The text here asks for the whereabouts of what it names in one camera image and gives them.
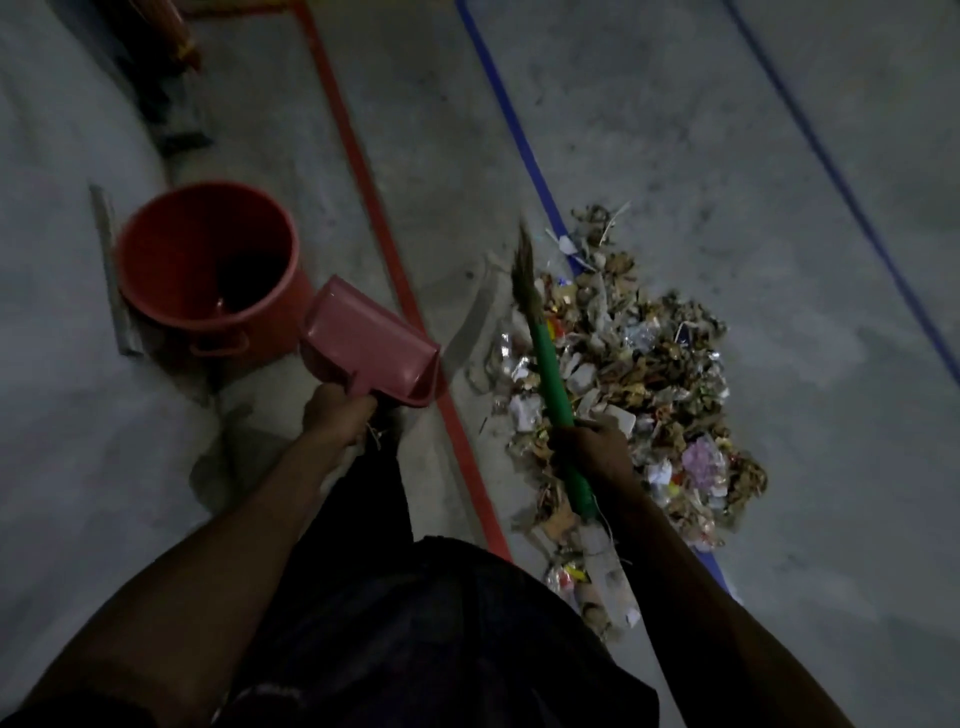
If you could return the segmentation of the pile of litter scraps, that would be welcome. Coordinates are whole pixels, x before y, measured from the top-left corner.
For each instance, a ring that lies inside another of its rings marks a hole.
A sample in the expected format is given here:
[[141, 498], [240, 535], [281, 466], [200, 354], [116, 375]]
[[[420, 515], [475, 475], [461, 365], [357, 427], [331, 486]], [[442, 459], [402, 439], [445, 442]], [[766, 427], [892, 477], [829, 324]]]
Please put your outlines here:
[[[550, 237], [571, 252], [576, 272], [563, 275], [547, 264], [534, 283], [574, 421], [618, 427], [642, 489], [707, 561], [769, 479], [726, 422], [730, 389], [718, 347], [726, 323], [676, 290], [653, 297], [642, 289], [635, 257], [613, 240], [628, 208], [573, 210], [572, 241]], [[536, 490], [514, 527], [543, 543], [544, 584], [602, 641], [621, 637], [640, 622], [640, 608], [606, 518], [577, 516], [551, 463], [537, 360], [513, 301], [466, 375], [477, 394], [490, 396], [491, 415], [510, 419], [507, 452]]]

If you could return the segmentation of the person's left forearm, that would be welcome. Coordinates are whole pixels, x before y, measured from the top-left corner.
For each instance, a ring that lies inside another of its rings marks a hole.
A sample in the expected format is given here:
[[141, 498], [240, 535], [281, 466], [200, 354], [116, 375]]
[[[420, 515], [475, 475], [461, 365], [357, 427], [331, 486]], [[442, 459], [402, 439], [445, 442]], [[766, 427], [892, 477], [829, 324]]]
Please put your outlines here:
[[21, 710], [78, 694], [145, 709], [157, 728], [209, 720], [355, 435], [300, 435], [239, 505], [131, 578], [46, 669]]

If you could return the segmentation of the person's right hand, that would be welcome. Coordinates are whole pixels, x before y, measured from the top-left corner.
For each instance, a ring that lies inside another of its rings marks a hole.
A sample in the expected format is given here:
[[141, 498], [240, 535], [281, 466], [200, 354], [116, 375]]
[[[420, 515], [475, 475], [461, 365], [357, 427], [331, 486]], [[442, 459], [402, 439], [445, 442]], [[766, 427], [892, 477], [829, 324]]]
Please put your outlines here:
[[553, 426], [548, 446], [553, 461], [576, 470], [602, 504], [627, 504], [642, 496], [629, 443], [617, 426], [575, 419], [569, 426]]

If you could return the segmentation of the person's dark clothing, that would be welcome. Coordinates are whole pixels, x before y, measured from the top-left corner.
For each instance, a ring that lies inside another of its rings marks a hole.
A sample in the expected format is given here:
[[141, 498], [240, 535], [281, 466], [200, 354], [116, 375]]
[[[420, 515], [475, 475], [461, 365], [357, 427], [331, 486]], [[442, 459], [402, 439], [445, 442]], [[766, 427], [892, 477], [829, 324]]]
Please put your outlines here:
[[570, 607], [474, 544], [415, 540], [395, 435], [366, 439], [240, 585], [255, 631], [215, 728], [659, 728], [654, 688]]

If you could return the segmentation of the person's left hand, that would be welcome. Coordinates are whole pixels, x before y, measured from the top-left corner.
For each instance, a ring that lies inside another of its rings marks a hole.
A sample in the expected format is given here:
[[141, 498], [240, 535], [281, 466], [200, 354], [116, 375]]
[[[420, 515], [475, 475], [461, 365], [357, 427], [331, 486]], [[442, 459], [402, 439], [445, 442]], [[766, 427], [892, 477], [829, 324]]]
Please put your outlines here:
[[303, 409], [302, 432], [342, 450], [365, 436], [378, 403], [371, 394], [348, 394], [336, 383], [320, 383]]

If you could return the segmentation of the person's right forearm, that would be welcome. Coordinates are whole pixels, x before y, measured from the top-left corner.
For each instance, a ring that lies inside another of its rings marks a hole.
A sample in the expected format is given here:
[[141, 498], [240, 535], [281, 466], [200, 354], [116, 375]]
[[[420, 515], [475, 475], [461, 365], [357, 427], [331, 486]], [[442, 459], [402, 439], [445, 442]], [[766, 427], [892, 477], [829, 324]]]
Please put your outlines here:
[[792, 653], [718, 584], [639, 485], [592, 487], [687, 728], [855, 728]]

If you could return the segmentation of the green-handled grass broom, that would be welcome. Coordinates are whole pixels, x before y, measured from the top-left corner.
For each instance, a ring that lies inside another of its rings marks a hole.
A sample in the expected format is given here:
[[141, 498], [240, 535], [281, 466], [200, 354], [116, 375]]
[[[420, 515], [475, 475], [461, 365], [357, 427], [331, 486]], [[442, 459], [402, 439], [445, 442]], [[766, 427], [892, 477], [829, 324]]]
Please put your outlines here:
[[[521, 217], [518, 220], [518, 243], [510, 267], [511, 295], [523, 315], [531, 336], [539, 373], [538, 392], [543, 399], [551, 427], [550, 434], [574, 426], [572, 406], [563, 383], [556, 347], [549, 336], [543, 296], [536, 284], [532, 237]], [[560, 455], [561, 478], [573, 512], [582, 521], [599, 519], [599, 507], [586, 477], [575, 466], [570, 455]]]

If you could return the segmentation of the red plastic bucket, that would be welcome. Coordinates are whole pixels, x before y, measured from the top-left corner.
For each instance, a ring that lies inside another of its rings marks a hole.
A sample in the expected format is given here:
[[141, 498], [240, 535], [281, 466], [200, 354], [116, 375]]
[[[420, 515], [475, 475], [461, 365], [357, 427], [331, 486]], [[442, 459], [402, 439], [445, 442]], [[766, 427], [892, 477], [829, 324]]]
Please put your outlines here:
[[299, 348], [315, 289], [292, 216], [258, 188], [207, 180], [150, 200], [114, 261], [126, 301], [193, 358], [256, 368]]

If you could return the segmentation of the pink plastic dustpan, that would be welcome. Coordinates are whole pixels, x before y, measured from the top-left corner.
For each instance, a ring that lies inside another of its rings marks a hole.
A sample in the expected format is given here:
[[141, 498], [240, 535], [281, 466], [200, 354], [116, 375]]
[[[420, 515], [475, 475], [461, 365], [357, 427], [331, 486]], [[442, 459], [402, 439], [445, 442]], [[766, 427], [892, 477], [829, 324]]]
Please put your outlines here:
[[338, 275], [322, 285], [301, 325], [299, 354], [322, 383], [410, 408], [436, 396], [441, 348]]

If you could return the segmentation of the dark stand with red parts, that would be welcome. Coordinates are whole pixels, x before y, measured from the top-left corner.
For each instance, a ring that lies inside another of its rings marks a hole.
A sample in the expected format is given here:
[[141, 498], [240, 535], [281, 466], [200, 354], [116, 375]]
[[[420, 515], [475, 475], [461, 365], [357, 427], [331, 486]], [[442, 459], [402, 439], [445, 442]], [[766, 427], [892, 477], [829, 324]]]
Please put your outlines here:
[[210, 148], [201, 100], [202, 56], [176, 0], [91, 0], [110, 38], [112, 60], [163, 159]]

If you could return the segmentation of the grey metal strip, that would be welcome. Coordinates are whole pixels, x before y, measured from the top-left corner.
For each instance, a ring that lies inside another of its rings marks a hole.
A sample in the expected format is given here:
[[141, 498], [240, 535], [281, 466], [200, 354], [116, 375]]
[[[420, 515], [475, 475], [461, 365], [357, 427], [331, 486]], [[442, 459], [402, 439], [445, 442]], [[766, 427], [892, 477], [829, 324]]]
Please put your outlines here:
[[119, 287], [115, 259], [118, 228], [113, 201], [105, 188], [93, 182], [88, 185], [88, 193], [101, 249], [102, 271], [114, 342], [120, 356], [141, 358], [144, 356], [142, 341]]

